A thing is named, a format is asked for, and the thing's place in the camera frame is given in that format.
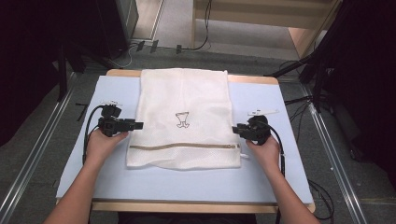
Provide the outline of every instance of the gray floor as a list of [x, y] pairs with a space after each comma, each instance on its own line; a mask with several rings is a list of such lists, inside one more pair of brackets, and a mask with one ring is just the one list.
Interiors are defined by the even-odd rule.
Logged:
[[[175, 2], [175, 0], [167, 0], [166, 4], [172, 2]], [[169, 38], [165, 38], [165, 35], [161, 35], [161, 32], [164, 31], [166, 31], [166, 29], [159, 25], [159, 30], [156, 34], [156, 36], [162, 36], [159, 44], [169, 41], [167, 42], [169, 46], [174, 45], [175, 42], [170, 41], [170, 39], [173, 38], [171, 35], [169, 35]], [[264, 54], [256, 54], [256, 51], [253, 49], [243, 46], [245, 42], [238, 42], [243, 40], [244, 37], [227, 40], [232, 43], [228, 48], [225, 45], [217, 45], [218, 42], [221, 43], [222, 41], [222, 39], [216, 39], [217, 36], [221, 38], [223, 35], [212, 34], [210, 35], [212, 48], [201, 52], [183, 51], [181, 54], [175, 54], [173, 49], [157, 49], [155, 53], [149, 53], [149, 47], [145, 47], [139, 52], [132, 50], [132, 63], [127, 68], [189, 67], [228, 70], [229, 73], [253, 76], [271, 74], [277, 71], [279, 66], [286, 60], [296, 59], [295, 51], [290, 48], [290, 37], [287, 36], [284, 31], [279, 31], [277, 34], [281, 35], [280, 38], [282, 41], [276, 42], [278, 38], [270, 37], [268, 42], [262, 43], [262, 45], [268, 46], [261, 49], [259, 48], [257, 51], [262, 51]], [[202, 34], [197, 33], [197, 36], [200, 36], [197, 37], [197, 41], [200, 39], [202, 41]], [[189, 44], [187, 39], [190, 37], [185, 37], [184, 35], [178, 35], [177, 37], [184, 38], [178, 39], [177, 44], [184, 45], [183, 41], [186, 41], [186, 45]], [[129, 62], [128, 54], [125, 53], [117, 59], [116, 62], [119, 64], [127, 64]], [[49, 140], [40, 163], [37, 165], [32, 179], [21, 196], [21, 200], [9, 223], [41, 223], [55, 204], [57, 184], [59, 183], [63, 168], [77, 140], [78, 132], [82, 125], [82, 121], [77, 121], [82, 107], [77, 106], [76, 103], [88, 104], [92, 97], [97, 78], [106, 73], [106, 70], [100, 65], [90, 62], [87, 63], [87, 71], [85, 74], [78, 74], [78, 82], [70, 102], [53, 136]], [[296, 77], [297, 73], [293, 71], [280, 79], [280, 87], [285, 100], [303, 96], [302, 86], [295, 81]], [[57, 88], [48, 94], [35, 112], [23, 123], [14, 138], [6, 145], [0, 147], [0, 196], [2, 197], [2, 201], [11, 183], [17, 177], [30, 150], [33, 148], [35, 140], [40, 135], [50, 113], [55, 107], [56, 99]], [[301, 104], [289, 105], [287, 107], [290, 116], [294, 114], [300, 105]], [[396, 194], [388, 182], [386, 174], [375, 164], [353, 161], [349, 156], [347, 143], [339, 129], [337, 121], [326, 110], [323, 109], [322, 111], [321, 116], [325, 120], [336, 151], [346, 169], [347, 176], [352, 183], [353, 189], [361, 200], [361, 206], [368, 223], [396, 223], [396, 203], [394, 202]], [[301, 118], [302, 123], [298, 146], [307, 178], [319, 183], [332, 195], [335, 205], [334, 223], [353, 223], [345, 198], [335, 178], [332, 165], [329, 162], [311, 113], [307, 110]], [[292, 123], [296, 135], [299, 132], [299, 120], [300, 117]], [[318, 195], [314, 191], [313, 195], [317, 205], [316, 215], [321, 217], [327, 216], [325, 205], [318, 199]], [[265, 214], [257, 215], [257, 217], [260, 223], [275, 222], [274, 215]], [[117, 215], [115, 213], [92, 213], [92, 223], [116, 222]]]

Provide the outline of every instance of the white towel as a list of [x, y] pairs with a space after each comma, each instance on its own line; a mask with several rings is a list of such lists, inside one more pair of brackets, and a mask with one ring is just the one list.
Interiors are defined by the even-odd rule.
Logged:
[[240, 167], [226, 71], [143, 70], [135, 118], [144, 127], [132, 132], [128, 167]]

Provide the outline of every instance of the tan stripe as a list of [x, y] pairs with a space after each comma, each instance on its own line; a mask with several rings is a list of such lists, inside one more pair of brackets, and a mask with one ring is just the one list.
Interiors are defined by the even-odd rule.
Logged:
[[196, 144], [196, 143], [174, 143], [174, 144], [168, 144], [168, 145], [162, 145], [162, 146], [156, 146], [156, 147], [142, 147], [142, 146], [129, 146], [129, 148], [136, 148], [136, 149], [142, 149], [142, 150], [160, 150], [160, 149], [166, 149], [169, 147], [205, 147], [205, 148], [236, 148], [239, 147], [239, 145], [211, 145], [211, 144]]

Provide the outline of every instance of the table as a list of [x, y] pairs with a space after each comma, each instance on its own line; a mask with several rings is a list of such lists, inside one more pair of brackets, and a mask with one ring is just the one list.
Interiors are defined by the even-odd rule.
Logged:
[[[195, 20], [205, 18], [208, 0], [194, 0], [192, 41]], [[301, 58], [314, 46], [323, 30], [332, 24], [342, 0], [214, 0], [210, 20], [234, 21], [289, 27]]]
[[[120, 118], [134, 115], [139, 96], [140, 71], [110, 70], [100, 77], [92, 97], [88, 113], [102, 100], [120, 101], [123, 106]], [[286, 178], [302, 199], [303, 203], [315, 211], [315, 204], [305, 178], [304, 167], [292, 134], [286, 108], [277, 80], [272, 77], [244, 77], [229, 75], [230, 97], [233, 102], [234, 122], [246, 123], [247, 110], [257, 109], [249, 101], [235, 100], [248, 96], [257, 98], [267, 95], [265, 105], [272, 105], [279, 111], [268, 115], [272, 126], [282, 138], [286, 156]], [[244, 88], [249, 91], [237, 91]], [[92, 120], [97, 120], [96, 113]], [[83, 133], [79, 134], [75, 148], [64, 168], [56, 197], [62, 198], [81, 168]], [[93, 195], [93, 210], [139, 211], [139, 212], [182, 212], [182, 213], [274, 213], [276, 200], [260, 165], [241, 141], [242, 151], [249, 155], [242, 160], [240, 169], [220, 169], [205, 171], [171, 171], [158, 167], [127, 169], [126, 148], [129, 140], [121, 142], [106, 160], [98, 176]]]

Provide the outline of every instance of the printed logo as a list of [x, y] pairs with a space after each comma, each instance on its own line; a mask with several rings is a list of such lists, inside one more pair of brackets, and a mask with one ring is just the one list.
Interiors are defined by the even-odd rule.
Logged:
[[176, 117], [178, 118], [178, 121], [180, 122], [177, 124], [178, 128], [184, 127], [188, 128], [190, 126], [189, 123], [187, 123], [187, 116], [189, 115], [189, 112], [183, 112], [183, 113], [177, 113]]

